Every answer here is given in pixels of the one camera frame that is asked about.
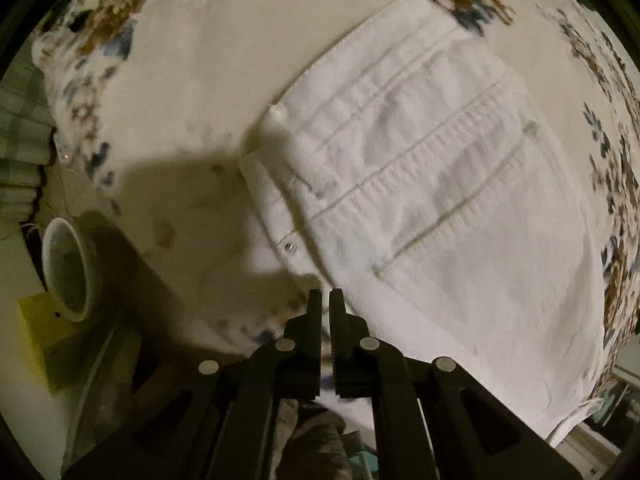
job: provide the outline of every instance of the floral tablecloth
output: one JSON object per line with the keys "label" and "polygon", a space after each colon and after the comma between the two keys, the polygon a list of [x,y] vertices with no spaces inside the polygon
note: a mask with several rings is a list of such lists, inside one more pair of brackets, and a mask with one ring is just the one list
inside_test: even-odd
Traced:
{"label": "floral tablecloth", "polygon": [[[62,161],[84,167],[222,352],[277,335],[313,285],[273,255],[236,162],[268,105],[392,1],[67,0],[40,26]],[[638,70],[575,0],[433,1],[523,75],[590,198],[609,355],[595,395],[638,320]]]}

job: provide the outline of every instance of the white denim fabric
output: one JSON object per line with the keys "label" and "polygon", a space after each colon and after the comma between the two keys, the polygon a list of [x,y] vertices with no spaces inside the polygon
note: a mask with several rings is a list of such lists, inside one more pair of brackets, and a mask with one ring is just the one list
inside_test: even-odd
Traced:
{"label": "white denim fabric", "polygon": [[604,290],[588,205],[523,81],[481,38],[399,0],[314,63],[260,130],[241,169],[294,278],[342,288],[409,357],[453,357],[552,444],[594,409]]}

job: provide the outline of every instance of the metal rivet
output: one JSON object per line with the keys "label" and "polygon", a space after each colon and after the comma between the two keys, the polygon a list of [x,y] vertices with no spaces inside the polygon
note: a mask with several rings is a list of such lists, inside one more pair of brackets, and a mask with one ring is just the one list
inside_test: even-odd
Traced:
{"label": "metal rivet", "polygon": [[365,350],[376,350],[380,346],[380,341],[375,337],[363,337],[360,340],[360,347]]}
{"label": "metal rivet", "polygon": [[203,361],[198,365],[198,371],[203,375],[213,375],[220,370],[220,365],[213,360]]}
{"label": "metal rivet", "polygon": [[456,362],[451,357],[440,357],[436,361],[436,366],[443,372],[452,372],[456,369]]}
{"label": "metal rivet", "polygon": [[287,339],[283,337],[282,339],[278,339],[276,341],[276,350],[280,352],[290,352],[296,347],[296,342],[291,339]]}

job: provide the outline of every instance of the curtain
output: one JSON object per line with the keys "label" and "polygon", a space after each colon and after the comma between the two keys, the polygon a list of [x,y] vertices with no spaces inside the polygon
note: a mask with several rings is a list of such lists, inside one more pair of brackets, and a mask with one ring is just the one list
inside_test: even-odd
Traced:
{"label": "curtain", "polygon": [[42,72],[25,43],[0,81],[0,218],[25,221],[34,212],[42,168],[51,156],[54,121]]}

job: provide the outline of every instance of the yellow box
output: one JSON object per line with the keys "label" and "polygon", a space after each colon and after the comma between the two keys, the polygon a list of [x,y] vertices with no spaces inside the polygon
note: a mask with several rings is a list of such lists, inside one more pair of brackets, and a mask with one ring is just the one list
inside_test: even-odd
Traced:
{"label": "yellow box", "polygon": [[75,380],[91,354],[94,323],[62,317],[48,292],[18,300],[25,350],[40,379],[55,394]]}

